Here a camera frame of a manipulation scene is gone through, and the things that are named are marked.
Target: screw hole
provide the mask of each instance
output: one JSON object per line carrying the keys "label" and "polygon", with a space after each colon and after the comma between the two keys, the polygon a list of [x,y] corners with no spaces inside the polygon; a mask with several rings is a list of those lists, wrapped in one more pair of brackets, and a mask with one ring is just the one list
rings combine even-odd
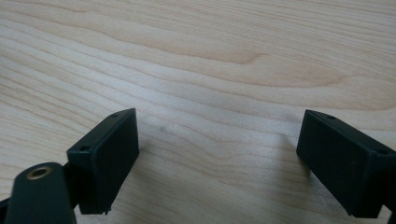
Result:
{"label": "screw hole", "polygon": [[86,150],[88,150],[90,148],[91,148],[90,146],[82,146],[79,150],[80,151],[86,151]]}
{"label": "screw hole", "polygon": [[51,171],[52,169],[50,167],[42,166],[35,168],[33,171],[29,172],[26,177],[30,180],[36,180],[48,175]]}
{"label": "screw hole", "polygon": [[374,148],[374,151],[376,153],[378,153],[378,154],[381,154],[381,155],[388,155],[389,154],[389,152],[387,150],[383,149],[383,148]]}

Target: wood grain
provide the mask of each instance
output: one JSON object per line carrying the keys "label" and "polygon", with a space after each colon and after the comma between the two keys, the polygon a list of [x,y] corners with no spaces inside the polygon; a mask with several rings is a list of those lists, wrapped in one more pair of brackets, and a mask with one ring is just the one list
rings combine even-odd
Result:
{"label": "wood grain", "polygon": [[78,223],[386,223],[348,217],[297,159],[304,111],[396,148],[394,0],[0,1],[0,196],[108,114],[141,155]]}

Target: light wood surface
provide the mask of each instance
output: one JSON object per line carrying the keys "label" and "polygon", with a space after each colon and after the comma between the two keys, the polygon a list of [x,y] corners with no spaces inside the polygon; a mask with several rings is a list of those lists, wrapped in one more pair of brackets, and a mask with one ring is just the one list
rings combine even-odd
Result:
{"label": "light wood surface", "polygon": [[141,154],[78,223],[386,223],[298,160],[304,111],[396,149],[394,0],[0,1],[0,199],[107,115]]}

